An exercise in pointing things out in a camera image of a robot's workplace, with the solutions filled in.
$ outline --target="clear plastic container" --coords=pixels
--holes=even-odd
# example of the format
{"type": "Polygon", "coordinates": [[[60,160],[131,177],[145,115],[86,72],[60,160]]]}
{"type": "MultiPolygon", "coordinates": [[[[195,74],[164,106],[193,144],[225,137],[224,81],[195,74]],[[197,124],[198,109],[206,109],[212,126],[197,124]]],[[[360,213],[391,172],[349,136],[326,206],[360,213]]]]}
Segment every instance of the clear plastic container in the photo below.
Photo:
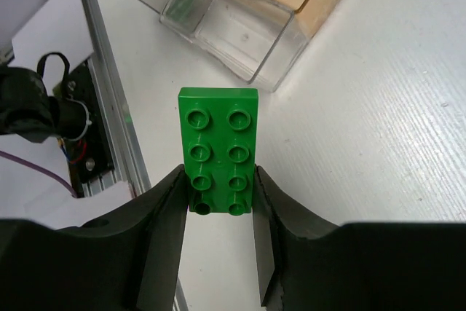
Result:
{"type": "Polygon", "coordinates": [[[338,2],[167,0],[160,20],[246,83],[275,91],[338,2]]]}

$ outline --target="lego stud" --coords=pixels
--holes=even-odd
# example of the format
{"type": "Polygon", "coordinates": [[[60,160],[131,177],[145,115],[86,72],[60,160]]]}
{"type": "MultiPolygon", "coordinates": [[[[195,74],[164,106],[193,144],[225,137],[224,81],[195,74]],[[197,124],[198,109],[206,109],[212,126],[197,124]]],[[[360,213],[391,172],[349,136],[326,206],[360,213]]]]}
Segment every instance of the lego stud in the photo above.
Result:
{"type": "Polygon", "coordinates": [[[228,212],[233,216],[244,214],[246,212],[246,201],[238,194],[235,194],[229,201],[228,212]]]}
{"type": "Polygon", "coordinates": [[[189,156],[195,162],[205,162],[210,158],[210,145],[207,143],[195,143],[189,147],[189,156]]]}
{"type": "Polygon", "coordinates": [[[212,179],[206,173],[199,173],[192,177],[191,185],[197,191],[207,191],[212,186],[212,179]]]}
{"type": "Polygon", "coordinates": [[[233,163],[243,163],[249,158],[249,150],[245,145],[235,144],[228,148],[228,158],[233,163]]]}
{"type": "Polygon", "coordinates": [[[203,193],[198,193],[194,198],[194,211],[199,215],[207,215],[212,212],[212,201],[203,193]]]}
{"type": "Polygon", "coordinates": [[[240,192],[246,188],[248,180],[244,174],[235,173],[229,177],[228,187],[235,192],[240,192]]]}
{"type": "Polygon", "coordinates": [[[209,120],[209,113],[203,109],[192,109],[186,113],[186,121],[196,130],[201,130],[207,127],[209,120]]]}
{"type": "Polygon", "coordinates": [[[233,130],[241,131],[250,124],[250,115],[242,109],[233,109],[227,116],[228,124],[233,130]]]}

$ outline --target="toy building block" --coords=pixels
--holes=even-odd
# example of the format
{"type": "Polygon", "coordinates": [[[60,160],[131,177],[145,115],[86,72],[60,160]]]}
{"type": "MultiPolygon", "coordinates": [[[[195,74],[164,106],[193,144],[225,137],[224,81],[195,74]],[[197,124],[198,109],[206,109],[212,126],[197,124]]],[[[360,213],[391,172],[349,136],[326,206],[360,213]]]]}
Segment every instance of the toy building block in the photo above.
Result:
{"type": "Polygon", "coordinates": [[[258,93],[256,89],[184,87],[178,95],[189,210],[250,213],[258,93]]]}

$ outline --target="green duplo block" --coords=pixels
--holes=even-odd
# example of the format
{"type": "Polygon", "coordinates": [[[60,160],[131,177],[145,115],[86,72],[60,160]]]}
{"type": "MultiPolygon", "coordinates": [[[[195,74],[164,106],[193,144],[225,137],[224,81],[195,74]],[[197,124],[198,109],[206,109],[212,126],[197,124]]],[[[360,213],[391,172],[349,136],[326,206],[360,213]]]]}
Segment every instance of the green duplo block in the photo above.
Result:
{"type": "Polygon", "coordinates": [[[184,87],[178,95],[189,210],[250,213],[258,93],[256,89],[184,87]]]}

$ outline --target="green object in container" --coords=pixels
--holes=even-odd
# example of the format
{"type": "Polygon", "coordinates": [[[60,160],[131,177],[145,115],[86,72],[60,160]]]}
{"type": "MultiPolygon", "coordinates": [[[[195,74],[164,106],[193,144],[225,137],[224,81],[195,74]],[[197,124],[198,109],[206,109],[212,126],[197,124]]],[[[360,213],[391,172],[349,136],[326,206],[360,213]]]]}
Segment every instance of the green object in container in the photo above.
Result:
{"type": "Polygon", "coordinates": [[[189,210],[250,213],[256,155],[256,89],[184,87],[178,95],[189,210]]]}

